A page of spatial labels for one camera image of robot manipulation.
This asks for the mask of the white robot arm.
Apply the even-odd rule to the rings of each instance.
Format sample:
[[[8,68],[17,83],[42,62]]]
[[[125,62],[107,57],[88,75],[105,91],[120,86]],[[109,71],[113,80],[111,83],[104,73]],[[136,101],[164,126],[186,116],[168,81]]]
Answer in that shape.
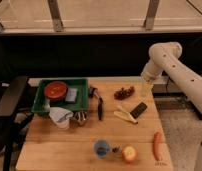
[[[202,116],[202,77],[180,62],[181,44],[155,43],[150,46],[148,54],[150,59],[143,68],[142,79],[145,82],[153,82],[165,71]],[[202,138],[194,171],[202,171]]]

